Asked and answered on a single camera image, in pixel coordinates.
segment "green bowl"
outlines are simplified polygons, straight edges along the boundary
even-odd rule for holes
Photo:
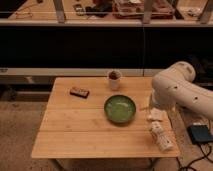
[[[104,110],[110,121],[117,124],[124,124],[132,120],[136,112],[136,106],[129,97],[114,95],[107,99]]]

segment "white cup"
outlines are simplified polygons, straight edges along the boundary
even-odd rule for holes
[[[122,73],[119,70],[110,70],[107,72],[109,88],[113,91],[118,90]]]

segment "black box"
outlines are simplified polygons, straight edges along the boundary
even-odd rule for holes
[[[191,125],[187,128],[193,144],[206,144],[213,142],[213,136],[206,125]]]

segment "black device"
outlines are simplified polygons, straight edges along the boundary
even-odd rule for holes
[[[8,18],[27,0],[0,0],[0,18]]]
[[[96,5],[94,7],[86,7],[87,15],[96,15],[98,17],[104,17],[109,12],[112,12],[112,4],[111,3],[103,3],[101,5]]]
[[[206,125],[191,125],[187,128],[193,144],[206,144],[213,142],[213,136]]]

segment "wooden table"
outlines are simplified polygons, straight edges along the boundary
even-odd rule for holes
[[[69,94],[73,87],[90,91],[87,99]],[[176,157],[179,149],[167,114],[162,126],[174,149],[161,152],[149,133],[147,106],[151,77],[123,77],[111,91],[106,77],[57,78],[38,132],[32,158],[161,158]],[[136,104],[134,120],[126,126],[109,122],[104,103],[112,95],[129,96]]]

